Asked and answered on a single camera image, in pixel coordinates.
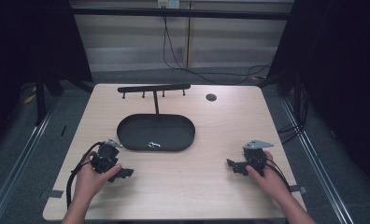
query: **human arm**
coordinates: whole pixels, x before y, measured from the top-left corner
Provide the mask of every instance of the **human arm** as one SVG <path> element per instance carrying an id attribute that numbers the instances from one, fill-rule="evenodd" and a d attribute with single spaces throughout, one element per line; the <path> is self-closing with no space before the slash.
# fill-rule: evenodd
<path id="1" fill-rule="evenodd" d="M 271 162 L 273 160 L 272 154 L 268 151 L 264 153 L 268 159 L 267 163 L 274 167 L 274 164 Z M 265 166 L 263 176 L 260 176 L 251 166 L 246 168 L 249 175 L 255 179 L 260 188 L 277 201 L 289 223 L 316 223 L 302 205 L 291 195 L 282 179 L 271 167 Z"/>
<path id="2" fill-rule="evenodd" d="M 83 161 L 84 165 L 77 174 L 74 197 L 64 216 L 63 224 L 83 223 L 93 197 L 101 190 L 107 180 L 121 169 L 121 166 L 118 164 L 104 174 L 96 173 L 90 164 L 91 157 L 94 155 L 95 151 L 91 151 L 86 156 Z"/>

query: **black oval tray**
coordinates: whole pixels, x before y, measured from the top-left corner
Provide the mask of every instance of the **black oval tray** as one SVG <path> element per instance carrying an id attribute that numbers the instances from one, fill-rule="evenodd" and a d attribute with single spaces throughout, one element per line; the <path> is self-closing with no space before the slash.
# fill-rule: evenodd
<path id="1" fill-rule="evenodd" d="M 131 150 L 181 151 L 193 143 L 193 123 L 181 115 L 134 114 L 118 125 L 121 144 Z"/>

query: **metal rail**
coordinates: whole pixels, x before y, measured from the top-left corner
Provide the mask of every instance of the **metal rail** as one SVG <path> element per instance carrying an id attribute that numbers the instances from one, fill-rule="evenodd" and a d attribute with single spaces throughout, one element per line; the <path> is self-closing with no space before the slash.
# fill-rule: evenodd
<path id="1" fill-rule="evenodd" d="M 4 213 L 4 210 L 7 207 L 7 203 L 9 202 L 15 188 L 20 181 L 20 178 L 24 173 L 29 160 L 31 160 L 31 157 L 36 149 L 36 145 L 39 142 L 40 137 L 42 136 L 43 132 L 45 132 L 45 129 L 50 120 L 50 115 L 57 105 L 57 102 L 58 97 L 55 98 L 55 101 L 52 103 L 52 107 L 46 114 L 45 118 L 42 119 L 38 126 L 35 126 L 34 131 L 28 139 L 27 144 L 23 148 L 21 155 L 19 156 L 16 164 L 13 166 L 13 169 L 7 177 L 4 185 L 0 189 L 0 218 Z"/>
<path id="2" fill-rule="evenodd" d="M 328 176 L 324 166 L 321 163 L 319 155 L 317 154 L 316 150 L 311 144 L 310 139 L 308 138 L 306 132 L 303 130 L 299 130 L 290 101 L 284 98 L 282 100 L 282 103 L 284 105 L 288 117 L 291 120 L 292 126 L 298 132 L 299 140 L 301 141 L 301 144 L 304 147 L 305 153 L 307 154 L 307 157 L 309 158 L 310 163 L 314 171 L 316 172 L 316 175 L 319 178 L 319 181 L 325 193 L 327 194 L 328 200 L 330 201 L 331 206 L 333 207 L 340 223 L 353 224 L 354 222 L 351 218 L 349 210 L 347 209 L 345 203 L 343 202 L 339 192 L 335 188 L 334 183 L 331 181 L 331 178 Z"/>

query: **handheld controller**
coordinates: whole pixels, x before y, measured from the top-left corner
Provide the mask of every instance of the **handheld controller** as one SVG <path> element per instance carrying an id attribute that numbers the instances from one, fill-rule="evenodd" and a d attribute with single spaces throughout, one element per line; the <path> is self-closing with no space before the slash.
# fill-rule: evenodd
<path id="1" fill-rule="evenodd" d="M 116 156 L 119 154 L 119 151 L 116 147 L 119 147 L 117 143 L 113 140 L 105 141 L 103 144 L 100 145 L 98 148 L 97 154 L 92 157 L 92 167 L 94 171 L 98 174 L 105 173 L 110 168 L 115 166 L 118 158 Z M 124 169 L 121 168 L 114 176 L 109 178 L 109 182 L 113 182 L 115 178 L 126 178 L 126 176 L 131 176 L 133 174 L 132 169 Z"/>
<path id="2" fill-rule="evenodd" d="M 243 155 L 246 158 L 246 161 L 235 162 L 229 159 L 226 159 L 226 161 L 228 162 L 228 165 L 232 167 L 235 174 L 248 175 L 249 172 L 247 171 L 246 166 L 250 165 L 260 174 L 260 176 L 263 176 L 263 169 L 266 164 L 266 155 L 262 148 L 272 146 L 273 144 L 271 143 L 251 140 L 243 146 Z"/>

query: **electrical outlet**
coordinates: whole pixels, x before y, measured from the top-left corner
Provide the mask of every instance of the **electrical outlet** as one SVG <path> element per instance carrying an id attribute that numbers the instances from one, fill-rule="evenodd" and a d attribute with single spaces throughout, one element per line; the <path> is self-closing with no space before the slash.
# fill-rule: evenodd
<path id="1" fill-rule="evenodd" d="M 158 0 L 158 8 L 168 8 L 168 0 Z"/>
<path id="2" fill-rule="evenodd" d="M 168 8 L 179 9 L 179 0 L 168 0 Z"/>

